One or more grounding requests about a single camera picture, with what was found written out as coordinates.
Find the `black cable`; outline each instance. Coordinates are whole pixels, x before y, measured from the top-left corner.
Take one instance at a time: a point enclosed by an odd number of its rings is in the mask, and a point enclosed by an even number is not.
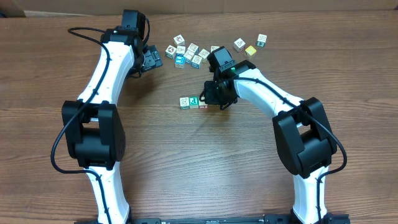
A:
[[[102,184],[102,181],[101,181],[101,177],[96,172],[94,172],[92,170],[63,170],[63,169],[59,168],[59,166],[57,166],[57,164],[55,163],[55,150],[57,149],[58,143],[60,142],[63,134],[65,134],[65,131],[67,130],[67,128],[69,127],[71,122],[80,115],[80,113],[87,107],[88,104],[90,104],[91,100],[97,94],[98,89],[100,88],[101,83],[102,83],[102,81],[105,78],[106,72],[108,71],[109,62],[111,60],[111,56],[109,54],[109,51],[105,47],[105,45],[103,43],[101,43],[100,41],[98,41],[96,39],[93,39],[91,37],[87,37],[85,35],[78,34],[78,33],[74,32],[73,30],[93,30],[93,31],[104,32],[104,33],[105,33],[105,31],[99,30],[99,29],[95,29],[95,28],[90,28],[90,27],[75,27],[75,28],[68,29],[68,32],[70,34],[76,35],[76,36],[84,38],[86,40],[90,40],[92,42],[95,42],[95,43],[99,44],[102,48],[104,48],[104,50],[106,52],[106,65],[105,65],[105,68],[104,68],[104,72],[102,73],[102,76],[99,79],[98,84],[95,86],[95,89],[93,90],[93,93],[91,94],[91,96],[87,99],[87,101],[83,104],[83,106],[81,106],[80,109],[72,116],[72,118],[70,118],[68,123],[62,128],[62,130],[58,134],[57,138],[55,139],[55,142],[54,142],[54,144],[52,146],[52,149],[51,149],[51,156],[50,156],[51,157],[51,164],[52,164],[52,166],[54,167],[55,170],[57,170],[58,172],[63,173],[63,174],[93,174],[96,177],[96,180],[98,181],[98,184],[99,184],[99,189],[101,190],[102,202],[104,204],[105,213],[106,213],[106,216],[108,218],[108,223],[111,224],[111,215],[109,214],[108,207],[106,205],[105,192],[104,192],[104,187],[103,187],[103,184]]]
[[[322,218],[321,218],[321,208],[320,208],[320,183],[322,181],[322,178],[324,178],[325,176],[327,176],[329,174],[334,174],[334,173],[337,173],[337,172],[343,170],[344,167],[347,165],[347,153],[346,153],[342,143],[338,140],[338,138],[331,131],[329,131],[326,127],[324,127],[324,125],[322,125],[319,121],[317,121],[313,116],[309,115],[306,111],[304,111],[303,109],[301,109],[298,106],[294,105],[292,102],[287,100],[286,97],[283,97],[280,93],[278,93],[276,90],[274,90],[273,87],[271,87],[270,85],[266,84],[265,82],[259,80],[258,78],[246,78],[246,77],[231,78],[229,80],[224,80],[224,82],[233,81],[233,80],[246,80],[246,81],[252,81],[252,82],[256,82],[256,83],[260,83],[261,85],[264,85],[267,89],[269,89],[276,96],[278,96],[284,103],[288,104],[289,106],[291,106],[291,107],[293,107],[295,109],[298,109],[302,114],[304,114],[304,116],[306,116],[309,120],[311,120],[312,122],[317,124],[319,127],[321,127],[326,133],[329,134],[329,136],[333,140],[336,141],[337,146],[340,148],[341,153],[343,155],[343,164],[337,169],[334,169],[334,170],[331,170],[331,171],[328,171],[328,172],[326,172],[324,174],[319,175],[319,177],[317,179],[317,210],[318,210],[319,223],[321,223],[322,222]]]
[[[142,45],[145,46],[149,40],[149,33],[150,33],[150,25],[149,25],[149,19],[145,18],[145,20],[147,21],[148,24],[148,32],[147,32],[147,36],[145,37],[144,41],[142,42]]]

